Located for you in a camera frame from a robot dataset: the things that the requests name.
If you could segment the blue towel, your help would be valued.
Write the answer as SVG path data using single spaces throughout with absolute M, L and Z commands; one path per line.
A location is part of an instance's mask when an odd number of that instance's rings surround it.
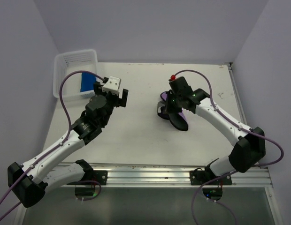
M 93 90 L 93 84 L 96 82 L 96 77 L 89 73 L 81 74 L 80 92 Z

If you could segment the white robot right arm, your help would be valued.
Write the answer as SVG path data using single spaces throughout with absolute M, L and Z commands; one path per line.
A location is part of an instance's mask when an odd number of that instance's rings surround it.
M 179 113 L 183 109 L 188 110 L 208 121 L 233 147 L 228 156 L 217 158 L 195 174 L 200 182 L 215 184 L 224 174 L 233 171 L 245 173 L 265 156 L 264 132 L 261 128 L 252 129 L 228 114 L 220 115 L 211 95 L 202 89 L 192 90 L 184 77 L 171 76 L 169 85 L 163 112 L 168 114 L 171 121 L 179 122 Z

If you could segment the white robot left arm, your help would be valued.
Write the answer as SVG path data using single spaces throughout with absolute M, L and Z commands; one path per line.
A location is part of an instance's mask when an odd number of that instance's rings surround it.
M 121 79 L 112 76 L 103 84 L 94 83 L 95 95 L 64 136 L 35 158 L 8 167 L 8 186 L 24 207 L 29 208 L 44 197 L 50 186 L 44 179 L 54 167 L 95 139 L 108 124 L 115 107 L 126 106 L 129 91 L 124 89 L 119 98 L 120 83 Z

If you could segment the purple towel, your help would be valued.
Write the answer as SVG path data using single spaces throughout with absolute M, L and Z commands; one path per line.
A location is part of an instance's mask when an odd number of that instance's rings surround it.
M 188 123 L 186 117 L 182 112 L 167 114 L 165 111 L 166 100 L 167 100 L 167 92 L 163 92 L 160 94 L 161 101 L 157 104 L 157 115 L 164 119 L 168 120 L 174 128 L 179 131 L 188 131 Z

